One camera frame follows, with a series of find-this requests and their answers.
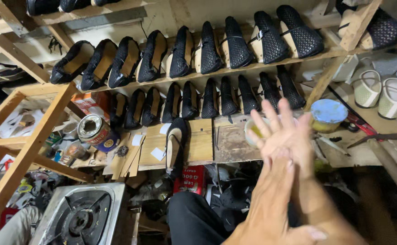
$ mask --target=black woven shoe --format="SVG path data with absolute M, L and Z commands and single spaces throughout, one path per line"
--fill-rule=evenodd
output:
M 338 34 L 340 37 L 343 37 L 357 7 L 350 7 L 343 3 L 342 0 L 337 0 L 336 9 L 342 16 Z M 379 50 L 397 44 L 397 20 L 381 8 L 378 8 L 368 24 L 364 35 L 362 35 L 360 44 L 364 49 L 373 50 Z
M 214 118 L 218 115 L 217 89 L 215 82 L 209 78 L 206 82 L 205 93 L 203 95 L 203 105 L 201 107 L 201 118 Z
M 123 94 L 116 93 L 111 97 L 111 111 L 109 113 L 110 126 L 114 130 L 123 126 L 124 118 L 127 111 L 127 97 Z
M 174 119 L 167 131 L 165 147 L 167 156 L 165 158 L 165 171 L 167 176 L 175 180 L 182 174 L 185 162 L 185 145 L 190 137 L 187 122 L 183 118 Z
M 60 0 L 26 0 L 27 15 L 36 16 L 58 12 Z
M 241 28 L 232 16 L 226 18 L 224 40 L 220 46 L 223 49 L 226 65 L 230 69 L 246 66 L 254 59 L 243 38 Z
M 157 121 L 160 105 L 162 103 L 161 95 L 159 94 L 159 90 L 155 87 L 151 87 L 147 96 L 145 97 L 144 105 L 143 105 L 143 113 L 141 116 L 141 125 L 149 126 L 153 122 Z
M 173 82 L 169 87 L 167 98 L 162 107 L 161 123 L 171 123 L 175 118 L 179 117 L 180 97 L 180 87 Z
M 176 42 L 167 59 L 167 74 L 170 78 L 183 77 L 191 72 L 194 40 L 188 27 L 182 26 L 177 32 Z
M 259 87 L 259 90 L 262 90 L 261 96 L 263 96 L 264 99 L 267 99 L 273 106 L 274 110 L 278 112 L 280 93 L 278 90 L 277 81 L 274 79 L 270 79 L 265 72 L 261 72 L 259 74 L 259 77 L 261 79 L 261 86 Z
M 291 109 L 299 109 L 305 106 L 305 98 L 298 93 L 291 76 L 283 64 L 278 65 L 278 79 L 282 85 L 283 96 L 289 101 Z
M 236 102 L 235 90 L 228 77 L 221 79 L 220 86 L 221 93 L 221 115 L 231 115 L 239 111 L 238 103 Z
M 283 32 L 281 36 L 292 49 L 295 58 L 302 59 L 324 50 L 321 36 L 305 25 L 300 14 L 293 7 L 280 5 L 276 11 L 281 20 L 280 26 Z
M 258 63 L 270 64 L 289 57 L 286 43 L 274 27 L 271 17 L 264 11 L 254 14 L 255 28 L 249 45 Z
M 215 35 L 209 21 L 203 24 L 201 40 L 196 50 L 196 72 L 208 74 L 223 67 L 223 61 L 219 53 L 218 38 Z
M 199 115 L 197 107 L 197 91 L 190 81 L 187 81 L 183 86 L 181 113 L 181 118 L 185 120 L 194 119 Z
M 147 39 L 147 44 L 142 59 L 138 64 L 137 81 L 153 81 L 161 75 L 161 64 L 167 54 L 167 39 L 159 30 L 152 31 Z
M 238 89 L 241 92 L 241 97 L 243 99 L 243 108 L 244 114 L 250 115 L 251 110 L 256 109 L 256 111 L 261 110 L 261 106 L 257 101 L 253 90 L 247 81 L 247 79 L 243 75 L 239 75 L 238 77 Z
M 87 69 L 93 54 L 94 46 L 88 41 L 75 43 L 65 57 L 53 67 L 50 82 L 61 84 L 73 81 L 73 79 Z
M 103 6 L 103 5 L 105 5 L 105 4 L 108 4 L 108 3 L 118 3 L 118 2 L 120 2 L 121 0 L 91 0 L 91 5 L 92 6 L 99 6 L 99 7 L 101 7 L 101 6 Z
M 82 83 L 80 84 L 83 91 L 105 85 L 112 69 L 117 48 L 117 45 L 110 39 L 105 39 L 97 45 L 87 69 L 83 72 Z
M 140 125 L 144 101 L 145 93 L 141 89 L 135 90 L 130 98 L 129 107 L 127 108 L 126 117 L 124 119 L 125 129 L 134 129 Z
M 61 0 L 60 12 L 70 13 L 76 9 L 82 9 L 91 5 L 91 0 Z
M 140 59 L 138 43 L 131 37 L 123 38 L 112 63 L 108 86 L 110 88 L 122 87 L 133 81 Z

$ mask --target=cardboard box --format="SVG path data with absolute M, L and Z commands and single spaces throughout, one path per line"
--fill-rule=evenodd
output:
M 109 91 L 91 92 L 73 95 L 71 101 L 85 114 L 97 114 L 109 121 L 111 93 Z
M 199 195 L 205 195 L 205 166 L 184 167 L 182 176 L 174 181 L 173 193 L 190 191 Z

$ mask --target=white paper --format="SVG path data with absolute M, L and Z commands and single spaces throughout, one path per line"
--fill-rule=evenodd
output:
M 135 134 L 134 139 L 132 140 L 132 146 L 138 147 L 141 145 L 142 134 Z
M 161 127 L 161 130 L 159 133 L 161 134 L 167 134 L 167 131 L 169 130 L 169 127 L 171 126 L 171 123 L 166 123 Z
M 161 151 L 159 148 L 155 148 L 150 154 L 159 161 L 162 161 L 165 156 L 165 152 Z

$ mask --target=plastic jar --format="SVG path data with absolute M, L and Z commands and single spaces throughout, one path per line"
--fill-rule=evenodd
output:
M 347 108 L 332 99 L 320 99 L 310 107 L 312 128 L 315 131 L 331 133 L 347 118 Z
M 62 132 L 73 137 L 74 139 L 77 139 L 77 125 L 78 123 L 76 122 L 69 123 L 62 129 Z
M 65 149 L 65 155 L 84 161 L 91 156 L 91 154 L 82 146 L 79 140 L 73 141 L 73 143 L 71 143 L 71 145 Z

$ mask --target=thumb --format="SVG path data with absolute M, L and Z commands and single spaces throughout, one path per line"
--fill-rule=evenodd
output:
M 315 226 L 304 225 L 292 228 L 286 237 L 287 245 L 314 245 L 327 239 L 327 234 Z

